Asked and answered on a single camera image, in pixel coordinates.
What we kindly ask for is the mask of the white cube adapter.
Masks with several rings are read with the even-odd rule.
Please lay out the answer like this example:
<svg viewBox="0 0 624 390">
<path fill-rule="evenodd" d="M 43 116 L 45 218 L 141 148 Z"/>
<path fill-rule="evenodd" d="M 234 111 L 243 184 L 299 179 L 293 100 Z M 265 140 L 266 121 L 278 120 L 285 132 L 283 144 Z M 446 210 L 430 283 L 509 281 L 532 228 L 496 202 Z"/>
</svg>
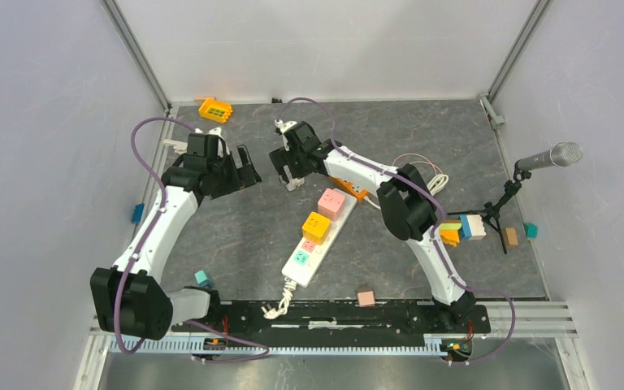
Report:
<svg viewBox="0 0 624 390">
<path fill-rule="evenodd" d="M 300 179 L 292 178 L 292 179 L 289 180 L 289 182 L 287 184 L 284 185 L 284 187 L 289 192 L 292 192 L 292 191 L 300 188 L 304 183 L 305 183 L 305 179 L 304 178 L 300 178 Z"/>
</svg>

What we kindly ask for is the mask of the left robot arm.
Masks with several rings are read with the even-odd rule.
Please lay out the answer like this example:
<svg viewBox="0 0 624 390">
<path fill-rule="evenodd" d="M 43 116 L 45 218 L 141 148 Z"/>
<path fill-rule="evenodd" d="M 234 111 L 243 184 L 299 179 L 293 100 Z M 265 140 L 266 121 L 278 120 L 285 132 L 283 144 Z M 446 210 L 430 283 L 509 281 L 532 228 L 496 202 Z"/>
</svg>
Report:
<svg viewBox="0 0 624 390">
<path fill-rule="evenodd" d="M 163 269 L 185 224 L 205 198 L 212 200 L 261 183 L 247 147 L 230 149 L 215 133 L 192 133 L 187 150 L 162 174 L 158 200 L 128 248 L 109 268 L 98 268 L 90 288 L 99 327 L 123 336 L 160 340 L 170 327 L 193 320 L 213 331 L 223 320 L 219 295 L 209 288 L 165 292 Z"/>
</svg>

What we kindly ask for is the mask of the white multicolour power strip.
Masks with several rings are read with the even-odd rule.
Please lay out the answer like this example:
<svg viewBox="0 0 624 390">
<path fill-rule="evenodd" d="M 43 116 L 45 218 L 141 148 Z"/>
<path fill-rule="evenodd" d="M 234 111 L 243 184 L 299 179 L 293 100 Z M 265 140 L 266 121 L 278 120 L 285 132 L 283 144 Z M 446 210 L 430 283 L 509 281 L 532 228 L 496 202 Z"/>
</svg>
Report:
<svg viewBox="0 0 624 390">
<path fill-rule="evenodd" d="M 301 226 L 302 238 L 282 268 L 282 275 L 306 288 L 357 205 L 357 199 L 338 188 L 327 188 Z"/>
</svg>

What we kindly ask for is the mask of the pink cube socket adapter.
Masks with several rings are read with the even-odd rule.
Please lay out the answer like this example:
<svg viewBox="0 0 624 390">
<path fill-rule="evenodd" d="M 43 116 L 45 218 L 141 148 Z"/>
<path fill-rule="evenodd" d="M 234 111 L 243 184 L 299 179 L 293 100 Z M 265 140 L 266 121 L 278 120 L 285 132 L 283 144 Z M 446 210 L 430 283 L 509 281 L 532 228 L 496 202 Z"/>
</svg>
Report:
<svg viewBox="0 0 624 390">
<path fill-rule="evenodd" d="M 345 208 L 345 195 L 332 188 L 327 188 L 317 202 L 317 212 L 335 222 Z"/>
</svg>

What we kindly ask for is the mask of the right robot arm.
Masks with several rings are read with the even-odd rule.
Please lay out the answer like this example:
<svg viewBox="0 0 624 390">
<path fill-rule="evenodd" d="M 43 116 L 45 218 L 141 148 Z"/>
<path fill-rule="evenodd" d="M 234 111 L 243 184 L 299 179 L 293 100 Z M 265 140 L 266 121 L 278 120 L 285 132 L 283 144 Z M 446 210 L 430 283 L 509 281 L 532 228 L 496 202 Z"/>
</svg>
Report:
<svg viewBox="0 0 624 390">
<path fill-rule="evenodd" d="M 418 169 L 410 164 L 391 167 L 354 153 L 333 140 L 321 141 L 304 121 L 275 121 L 283 144 L 270 160 L 284 187 L 293 191 L 318 173 L 357 185 L 377 198 L 384 226 L 413 251 L 438 307 L 438 324 L 456 332 L 470 319 L 475 295 L 458 275 L 439 234 L 445 217 Z"/>
</svg>

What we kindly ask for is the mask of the yellow cube socket adapter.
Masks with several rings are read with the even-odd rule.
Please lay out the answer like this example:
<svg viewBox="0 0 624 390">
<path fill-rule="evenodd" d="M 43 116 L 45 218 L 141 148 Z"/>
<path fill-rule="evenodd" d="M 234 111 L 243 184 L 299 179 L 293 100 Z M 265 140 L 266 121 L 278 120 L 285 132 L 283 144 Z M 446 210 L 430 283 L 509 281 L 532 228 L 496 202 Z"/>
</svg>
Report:
<svg viewBox="0 0 624 390">
<path fill-rule="evenodd" d="M 322 245 L 327 239 L 331 225 L 332 221 L 330 219 L 317 212 L 310 212 L 301 227 L 302 235 L 306 240 L 316 245 Z"/>
</svg>

